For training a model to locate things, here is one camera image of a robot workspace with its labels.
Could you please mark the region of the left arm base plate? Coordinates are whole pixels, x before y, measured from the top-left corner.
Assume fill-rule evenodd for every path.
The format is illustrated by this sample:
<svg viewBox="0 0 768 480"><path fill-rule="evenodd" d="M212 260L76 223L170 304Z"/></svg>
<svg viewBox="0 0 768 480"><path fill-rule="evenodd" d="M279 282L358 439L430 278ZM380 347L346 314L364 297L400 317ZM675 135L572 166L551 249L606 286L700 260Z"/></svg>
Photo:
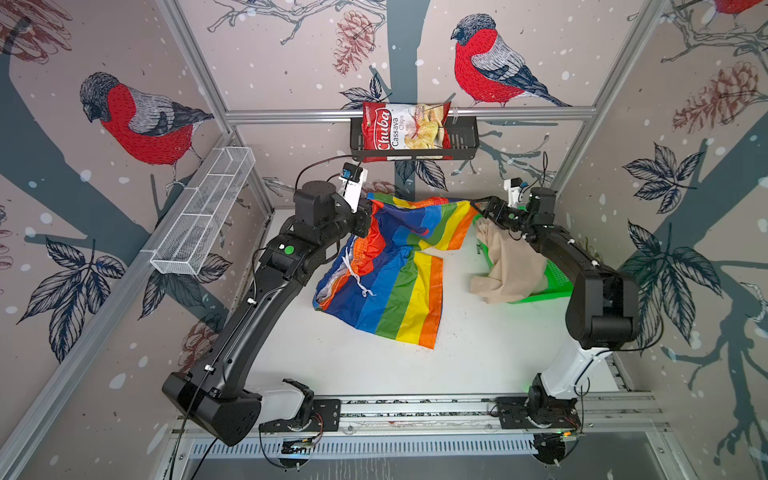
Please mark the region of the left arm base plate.
<svg viewBox="0 0 768 480"><path fill-rule="evenodd" d="M290 419L261 423L262 433L318 434L336 432L339 428L341 402L339 399L304 400Z"/></svg>

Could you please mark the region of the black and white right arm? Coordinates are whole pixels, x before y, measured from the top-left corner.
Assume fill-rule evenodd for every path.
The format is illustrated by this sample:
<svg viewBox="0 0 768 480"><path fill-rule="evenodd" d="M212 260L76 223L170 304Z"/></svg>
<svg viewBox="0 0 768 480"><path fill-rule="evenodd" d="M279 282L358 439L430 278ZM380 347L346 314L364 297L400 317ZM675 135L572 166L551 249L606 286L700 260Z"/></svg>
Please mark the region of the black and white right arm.
<svg viewBox="0 0 768 480"><path fill-rule="evenodd" d="M639 335L637 284L590 255L565 228L556 225L555 203L556 192L543 187L531 190L523 209L495 196L471 202L497 227L521 233L573 286L565 313L570 338L550 366L533 379L524 414L512 412L502 399L497 401L504 428L513 428L516 421L537 428L581 427L576 406L585 392L577 386L600 357L620 351Z"/></svg>

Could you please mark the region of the beige shorts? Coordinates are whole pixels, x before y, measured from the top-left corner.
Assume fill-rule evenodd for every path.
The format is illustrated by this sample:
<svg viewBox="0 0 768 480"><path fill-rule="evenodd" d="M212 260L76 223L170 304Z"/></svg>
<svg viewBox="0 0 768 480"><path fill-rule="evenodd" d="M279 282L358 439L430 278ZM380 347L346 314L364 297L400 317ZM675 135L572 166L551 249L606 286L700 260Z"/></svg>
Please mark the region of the beige shorts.
<svg viewBox="0 0 768 480"><path fill-rule="evenodd" d="M488 304L512 303L543 292L549 287L545 275L547 259L525 240L514 240L510 232L480 217L476 237L487 248L492 263L486 276L474 276L469 290Z"/></svg>

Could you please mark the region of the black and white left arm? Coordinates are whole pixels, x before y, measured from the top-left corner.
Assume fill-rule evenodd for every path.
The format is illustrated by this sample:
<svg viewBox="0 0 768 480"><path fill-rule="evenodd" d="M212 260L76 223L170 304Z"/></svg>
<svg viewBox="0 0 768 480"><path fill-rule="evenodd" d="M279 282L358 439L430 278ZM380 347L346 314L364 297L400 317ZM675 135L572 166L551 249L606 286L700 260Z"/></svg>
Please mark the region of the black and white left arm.
<svg viewBox="0 0 768 480"><path fill-rule="evenodd" d="M253 285L213 345L186 372L170 374L163 394L184 417L227 446L273 421L310 424L313 391L284 379L247 390L251 367L278 319L327 264L327 250L352 234L365 237L372 206L341 195L327 181L310 181L294 194L295 213L270 240L253 272Z"/></svg>

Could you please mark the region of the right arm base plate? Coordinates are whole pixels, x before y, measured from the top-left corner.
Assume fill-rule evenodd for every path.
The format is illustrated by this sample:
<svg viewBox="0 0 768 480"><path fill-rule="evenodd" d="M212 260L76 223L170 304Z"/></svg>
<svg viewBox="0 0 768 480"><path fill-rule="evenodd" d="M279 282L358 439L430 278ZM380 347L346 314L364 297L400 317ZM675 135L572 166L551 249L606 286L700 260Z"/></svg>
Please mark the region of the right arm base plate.
<svg viewBox="0 0 768 480"><path fill-rule="evenodd" d="M495 400L494 413L504 430L522 429L578 429L581 419L577 400L510 396Z"/></svg>

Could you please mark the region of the rainbow striped shorts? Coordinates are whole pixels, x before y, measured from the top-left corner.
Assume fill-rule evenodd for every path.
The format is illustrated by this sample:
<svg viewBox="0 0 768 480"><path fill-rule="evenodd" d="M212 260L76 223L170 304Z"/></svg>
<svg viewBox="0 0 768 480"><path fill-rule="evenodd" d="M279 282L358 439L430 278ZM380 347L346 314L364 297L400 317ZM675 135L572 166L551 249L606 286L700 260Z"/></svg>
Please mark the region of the rainbow striped shorts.
<svg viewBox="0 0 768 480"><path fill-rule="evenodd" d="M313 307L357 330L435 347L443 311L443 259L462 247L477 211L467 200L409 202L370 193L366 237L351 236L320 280Z"/></svg>

